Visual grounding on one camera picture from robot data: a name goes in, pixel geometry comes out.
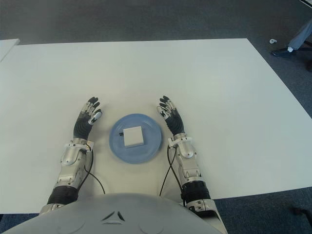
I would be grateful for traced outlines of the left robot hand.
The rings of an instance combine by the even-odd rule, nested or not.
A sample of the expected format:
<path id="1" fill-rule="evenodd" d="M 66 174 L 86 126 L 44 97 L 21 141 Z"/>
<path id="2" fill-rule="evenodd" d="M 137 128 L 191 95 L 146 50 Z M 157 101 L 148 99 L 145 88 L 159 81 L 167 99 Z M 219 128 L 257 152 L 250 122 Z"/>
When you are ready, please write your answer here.
<path id="1" fill-rule="evenodd" d="M 88 140 L 93 125 L 102 117 L 99 105 L 97 97 L 90 98 L 84 104 L 74 125 L 73 138 Z"/>

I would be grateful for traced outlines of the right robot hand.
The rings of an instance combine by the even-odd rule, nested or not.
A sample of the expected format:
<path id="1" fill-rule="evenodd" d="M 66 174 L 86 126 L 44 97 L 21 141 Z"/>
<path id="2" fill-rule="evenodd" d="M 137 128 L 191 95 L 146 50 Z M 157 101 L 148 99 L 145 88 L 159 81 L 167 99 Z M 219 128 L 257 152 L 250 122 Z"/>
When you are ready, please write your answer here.
<path id="1" fill-rule="evenodd" d="M 159 101 L 160 103 L 156 109 L 160 116 L 165 120 L 166 125 L 173 136 L 184 134 L 183 121 L 174 103 L 167 96 L 163 96 Z"/>

